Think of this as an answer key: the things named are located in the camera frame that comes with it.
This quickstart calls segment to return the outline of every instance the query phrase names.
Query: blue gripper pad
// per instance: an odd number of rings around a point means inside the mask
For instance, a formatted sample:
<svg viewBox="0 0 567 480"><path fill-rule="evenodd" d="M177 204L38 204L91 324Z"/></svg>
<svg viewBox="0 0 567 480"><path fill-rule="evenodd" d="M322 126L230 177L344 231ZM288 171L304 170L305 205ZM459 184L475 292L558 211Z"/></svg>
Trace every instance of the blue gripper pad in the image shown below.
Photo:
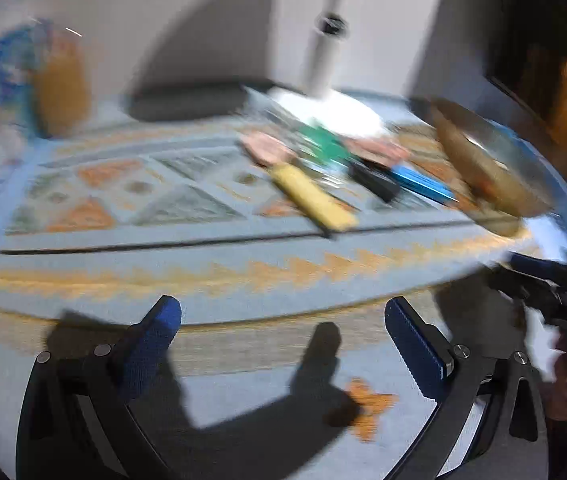
<svg viewBox="0 0 567 480"><path fill-rule="evenodd" d="M157 373L161 358L181 327L181 306L161 296L142 322L133 325L115 345L112 364L124 402L139 397Z"/></svg>
<svg viewBox="0 0 567 480"><path fill-rule="evenodd" d="M447 376L452 372L452 358L444 362L427 339L433 335L431 325L423 322L402 296L386 304L386 330L397 346L421 394L441 402L447 393Z"/></svg>

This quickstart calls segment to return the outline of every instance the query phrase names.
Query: triangle pattern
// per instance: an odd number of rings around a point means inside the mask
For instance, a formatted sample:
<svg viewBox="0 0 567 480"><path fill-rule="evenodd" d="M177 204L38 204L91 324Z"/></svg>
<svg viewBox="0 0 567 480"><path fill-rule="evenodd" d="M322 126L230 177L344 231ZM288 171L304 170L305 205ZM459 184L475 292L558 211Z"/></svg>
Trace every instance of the triangle pattern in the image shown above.
<svg viewBox="0 0 567 480"><path fill-rule="evenodd" d="M321 265L302 260L301 258L291 258L289 260L291 281L294 286L305 286L324 276L324 268Z"/></svg>
<svg viewBox="0 0 567 480"><path fill-rule="evenodd" d="M338 254L325 253L324 260L324 272L333 282L345 280L361 269L361 265L356 260L349 260Z"/></svg>
<svg viewBox="0 0 567 480"><path fill-rule="evenodd" d="M279 218L283 216L300 216L301 211L292 200L287 198L275 198L264 205L259 210L259 214L269 218Z"/></svg>
<svg viewBox="0 0 567 480"><path fill-rule="evenodd" d="M35 212L31 207L20 206L12 216L10 225L6 229L7 235L25 235L36 233L39 226L35 219Z"/></svg>
<svg viewBox="0 0 567 480"><path fill-rule="evenodd" d="M121 179L124 175L141 169L142 166L142 162L136 159L113 160L113 162L102 162L94 166L79 168L77 176L83 180L86 186L93 189L103 189Z"/></svg>
<svg viewBox="0 0 567 480"><path fill-rule="evenodd" d="M365 249L357 250L357 260L361 272L374 276L380 270L384 270L390 264L390 258L384 254L375 254Z"/></svg>
<svg viewBox="0 0 567 480"><path fill-rule="evenodd" d="M135 225L220 222L239 218L243 217L208 193L184 186L153 205Z"/></svg>
<svg viewBox="0 0 567 480"><path fill-rule="evenodd" d="M228 152L217 152L206 155L179 155L170 158L162 157L157 160L192 180L199 180L212 171L218 170L224 164L239 156L236 150Z"/></svg>
<svg viewBox="0 0 567 480"><path fill-rule="evenodd" d="M65 233L71 231L88 231L92 229L110 229L115 225L115 219L105 210L96 198L89 198L85 202L67 211L46 231L49 233Z"/></svg>
<svg viewBox="0 0 567 480"><path fill-rule="evenodd" d="M263 262L250 262L248 274L252 277L251 284L254 292L265 292L291 277L289 269L282 269Z"/></svg>
<svg viewBox="0 0 567 480"><path fill-rule="evenodd" d="M51 189L54 184L61 179L63 175L61 173L45 173L38 175L32 181L30 188L28 189L28 197L37 199L43 196L49 189Z"/></svg>

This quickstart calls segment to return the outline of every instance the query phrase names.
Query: brown bowl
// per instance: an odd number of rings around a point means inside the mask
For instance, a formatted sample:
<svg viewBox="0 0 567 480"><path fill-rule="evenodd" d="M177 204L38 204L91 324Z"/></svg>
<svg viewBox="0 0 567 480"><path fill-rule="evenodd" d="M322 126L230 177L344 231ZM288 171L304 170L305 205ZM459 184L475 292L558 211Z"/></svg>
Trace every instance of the brown bowl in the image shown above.
<svg viewBox="0 0 567 480"><path fill-rule="evenodd" d="M438 99L432 104L439 142L473 193L519 218L552 208L543 166L521 150L516 138L457 103Z"/></svg>

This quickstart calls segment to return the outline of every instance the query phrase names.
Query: white wall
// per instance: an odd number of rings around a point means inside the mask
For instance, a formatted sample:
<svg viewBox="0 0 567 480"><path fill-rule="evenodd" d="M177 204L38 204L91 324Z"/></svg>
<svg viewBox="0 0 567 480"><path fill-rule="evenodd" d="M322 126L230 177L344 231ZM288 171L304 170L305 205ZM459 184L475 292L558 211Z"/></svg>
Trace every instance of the white wall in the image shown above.
<svg viewBox="0 0 567 480"><path fill-rule="evenodd" d="M345 0L342 13L352 35L336 84L405 92L437 2ZM83 34L96 99L129 91L140 81L153 88L262 76L296 85L322 5L323 0L38 2L43 14Z"/></svg>
<svg viewBox="0 0 567 480"><path fill-rule="evenodd" d="M275 0L272 77L299 84L310 29L324 0ZM351 36L336 86L404 94L419 65L438 0L345 0Z"/></svg>

